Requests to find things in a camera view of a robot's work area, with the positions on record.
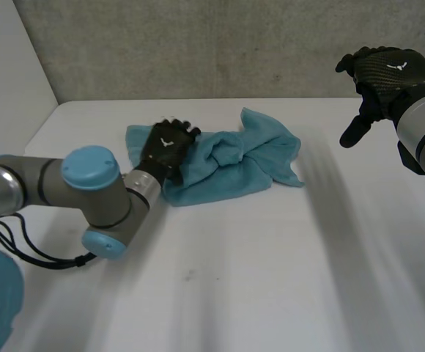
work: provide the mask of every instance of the white wall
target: white wall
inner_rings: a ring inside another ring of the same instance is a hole
[[[12,0],[0,0],[0,154],[22,154],[57,105]]]

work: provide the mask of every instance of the white table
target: white table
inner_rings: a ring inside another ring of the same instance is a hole
[[[325,249],[306,189],[275,184],[194,207],[162,202],[119,262],[63,272],[22,265],[25,307],[4,350],[425,351],[425,177],[402,166],[389,122],[375,124],[350,150],[339,146],[359,104],[359,99],[65,103],[26,154],[64,158],[77,147],[99,144],[127,172],[128,125],[175,116],[203,131],[237,130],[244,106],[275,117],[297,135],[299,126],[321,129],[369,234],[364,250],[377,280],[367,290],[380,293],[389,321],[379,325],[380,307],[366,304],[358,283],[329,265],[335,254]],[[80,239],[86,222],[77,210],[29,207],[23,213],[41,249],[62,257],[85,252]],[[357,257],[349,260],[353,269],[364,270]],[[349,295],[357,312],[342,309],[337,278],[346,280],[339,286],[349,287],[344,299]],[[364,324],[367,336],[354,338],[352,327]],[[370,331],[374,326],[388,330]]]

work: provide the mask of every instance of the microfiber cloth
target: microfiber cloth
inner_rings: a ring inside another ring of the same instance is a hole
[[[196,205],[263,191],[274,181],[302,187],[291,170],[300,140],[278,120],[244,108],[238,132],[203,132],[180,167],[183,185],[167,180],[163,195],[174,206]],[[128,126],[126,146],[133,167],[152,126]]]

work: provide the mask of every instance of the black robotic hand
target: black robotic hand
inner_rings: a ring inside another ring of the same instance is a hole
[[[396,127],[406,109],[425,97],[425,58],[414,50],[363,47],[341,59],[336,72],[343,71],[353,78],[363,102],[359,115],[341,135],[342,147],[358,143],[375,121],[389,119]],[[403,144],[399,142],[398,148],[403,164],[423,175]]]
[[[188,121],[180,122],[164,120],[152,126],[143,150],[141,163],[137,169],[155,176],[162,185],[165,178],[171,179],[175,185],[181,186],[183,177],[180,165],[185,160],[188,149],[201,134],[199,128],[190,131]]]

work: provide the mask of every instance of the robotic arm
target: robotic arm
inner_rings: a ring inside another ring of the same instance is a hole
[[[166,178],[182,183],[180,165],[201,133],[189,128],[189,122],[178,120],[155,124],[141,151],[141,163],[125,177],[104,147],[83,147],[65,159],[0,155],[0,216],[27,205],[79,208],[89,225],[82,244],[90,253],[66,260],[75,262],[72,265],[44,262],[44,267],[81,266],[95,256],[118,259],[156,203]],[[0,349],[22,303],[22,274],[12,258],[0,251]]]
[[[346,71],[363,102],[340,144],[352,147],[371,124],[391,120],[402,163],[425,175],[425,58],[414,50],[364,47],[345,55],[336,72]]]

